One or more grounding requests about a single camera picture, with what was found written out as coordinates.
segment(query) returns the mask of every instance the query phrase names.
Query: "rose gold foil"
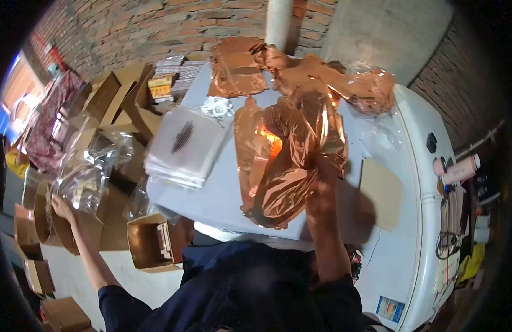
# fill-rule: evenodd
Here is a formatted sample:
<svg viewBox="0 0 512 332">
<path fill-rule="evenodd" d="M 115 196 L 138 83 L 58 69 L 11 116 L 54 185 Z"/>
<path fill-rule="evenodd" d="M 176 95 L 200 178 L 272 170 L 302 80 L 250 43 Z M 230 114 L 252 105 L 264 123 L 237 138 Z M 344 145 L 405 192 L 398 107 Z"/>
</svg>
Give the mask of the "rose gold foil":
<svg viewBox="0 0 512 332">
<path fill-rule="evenodd" d="M 349 101 L 363 114 L 379 115 L 390 111 L 394 104 L 392 87 L 394 76 L 381 69 L 362 73 L 346 73 L 338 62 L 325 64 L 313 54 L 306 55 L 298 66 L 280 70 L 274 80 L 274 88 L 290 96 L 299 87 L 317 78 L 332 92 Z"/>
<path fill-rule="evenodd" d="M 231 98 L 267 89 L 255 58 L 264 48 L 261 40 L 247 37 L 227 37 L 212 47 L 213 76 L 208 96 Z"/>
<path fill-rule="evenodd" d="M 243 213 L 253 207 L 254 196 L 271 157 L 272 142 L 259 135 L 259 129 L 263 127 L 262 116 L 263 110 L 256 104 L 256 99 L 247 98 L 233 120 Z"/>
<path fill-rule="evenodd" d="M 238 164 L 240 184 L 242 181 L 246 183 L 242 180 L 242 169 L 245 174 L 243 178 L 252 176 L 246 173 L 256 173 L 258 176 L 254 178 L 260 179 L 258 185 L 241 185 L 242 210 L 254 223 L 280 229 L 287 227 L 287 223 L 302 212 L 310 195 L 311 185 L 318 176 L 314 163 L 316 154 L 323 154 L 335 167 L 336 175 L 344 176 L 348 142 L 342 118 L 335 111 L 332 97 L 326 86 L 315 80 L 295 90 L 289 99 L 278 98 L 276 105 L 263 111 L 263 125 L 280 138 L 283 148 L 274 160 L 264 158 L 267 165 L 263 176 L 262 167 L 256 170 L 255 167 L 242 168 L 241 164 Z M 241 131 L 240 127 L 247 126 L 248 123 L 252 124 L 250 128 L 254 126 L 254 121 L 243 122 L 241 120 L 245 115 L 238 115 L 240 111 L 248 114 L 248 110 L 245 106 L 236 113 L 236 147 L 246 148 L 244 155 L 249 156 L 244 158 L 238 155 L 238 162 L 239 158 L 249 160 L 253 155 L 259 155 L 255 151 L 246 152 L 254 150 L 254 144 L 239 141 L 243 139 L 238 133 Z"/>
</svg>

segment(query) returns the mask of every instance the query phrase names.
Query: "white pipe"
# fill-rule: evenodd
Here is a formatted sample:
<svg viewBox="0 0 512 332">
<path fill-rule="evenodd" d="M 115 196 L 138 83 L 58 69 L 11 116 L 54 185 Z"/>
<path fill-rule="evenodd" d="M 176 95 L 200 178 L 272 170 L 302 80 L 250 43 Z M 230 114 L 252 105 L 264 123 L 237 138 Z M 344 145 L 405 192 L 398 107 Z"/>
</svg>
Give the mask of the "white pipe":
<svg viewBox="0 0 512 332">
<path fill-rule="evenodd" d="M 292 3 L 293 0 L 269 0 L 267 4 L 265 43 L 274 44 L 281 51 L 286 50 L 292 20 Z"/>
<path fill-rule="evenodd" d="M 505 123 L 505 120 L 501 120 L 498 125 L 492 129 L 492 130 L 489 130 L 489 133 L 482 139 L 480 139 L 479 141 L 477 141 L 476 143 L 473 143 L 473 144 L 470 144 L 470 147 L 466 150 L 464 150 L 463 152 L 461 152 L 460 154 L 458 154 L 457 156 L 455 156 L 455 160 L 459 160 L 461 159 L 462 157 L 464 157 L 467 153 L 469 153 L 470 151 L 472 150 L 475 150 L 477 149 L 481 144 L 485 143 L 492 135 L 494 135 L 495 133 L 498 132 L 498 129 Z"/>
</svg>

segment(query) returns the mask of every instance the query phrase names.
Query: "wall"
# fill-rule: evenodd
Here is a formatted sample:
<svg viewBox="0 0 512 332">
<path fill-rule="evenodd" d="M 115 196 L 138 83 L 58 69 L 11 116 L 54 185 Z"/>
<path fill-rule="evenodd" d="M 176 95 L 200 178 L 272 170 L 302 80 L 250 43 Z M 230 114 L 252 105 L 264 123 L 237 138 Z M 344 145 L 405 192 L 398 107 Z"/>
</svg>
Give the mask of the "wall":
<svg viewBox="0 0 512 332">
<path fill-rule="evenodd" d="M 443 38 L 448 0 L 341 0 L 323 46 L 326 61 L 383 68 L 409 85 Z"/>
<path fill-rule="evenodd" d="M 335 3 L 295 0 L 290 53 L 319 52 Z M 29 62 L 46 69 L 53 62 L 43 52 L 49 42 L 89 79 L 138 60 L 207 54 L 227 36 L 264 38 L 265 21 L 265 0 L 56 0 L 27 42 Z"/>
<path fill-rule="evenodd" d="M 504 118 L 507 99 L 486 44 L 459 11 L 409 89 L 437 109 L 452 146 L 464 150 Z"/>
</svg>

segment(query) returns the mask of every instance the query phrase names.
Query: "concrete floor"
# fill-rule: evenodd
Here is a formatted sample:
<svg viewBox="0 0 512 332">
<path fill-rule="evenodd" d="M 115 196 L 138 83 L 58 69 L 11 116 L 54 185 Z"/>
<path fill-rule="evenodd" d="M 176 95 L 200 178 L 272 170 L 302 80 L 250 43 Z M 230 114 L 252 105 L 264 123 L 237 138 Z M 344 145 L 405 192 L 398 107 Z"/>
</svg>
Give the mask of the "concrete floor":
<svg viewBox="0 0 512 332">
<path fill-rule="evenodd" d="M 92 321 L 92 327 L 105 331 L 99 299 L 88 281 L 80 256 L 73 256 L 62 247 L 43 244 L 41 247 L 43 257 L 49 263 L 55 297 L 72 296 Z M 182 270 L 164 273 L 139 271 L 134 268 L 129 251 L 104 251 L 101 256 L 127 292 L 152 309 L 162 305 L 179 288 Z"/>
</svg>

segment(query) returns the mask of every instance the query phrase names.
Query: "pink thermos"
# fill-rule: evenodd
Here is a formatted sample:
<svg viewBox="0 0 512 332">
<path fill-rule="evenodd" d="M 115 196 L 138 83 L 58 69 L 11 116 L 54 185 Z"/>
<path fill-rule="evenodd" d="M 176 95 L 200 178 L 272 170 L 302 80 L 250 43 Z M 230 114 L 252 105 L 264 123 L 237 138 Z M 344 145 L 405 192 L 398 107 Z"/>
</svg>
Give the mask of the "pink thermos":
<svg viewBox="0 0 512 332">
<path fill-rule="evenodd" d="M 450 166 L 446 174 L 442 176 L 445 184 L 462 181 L 475 175 L 475 171 L 481 167 L 478 154 L 466 157 L 460 162 Z"/>
</svg>

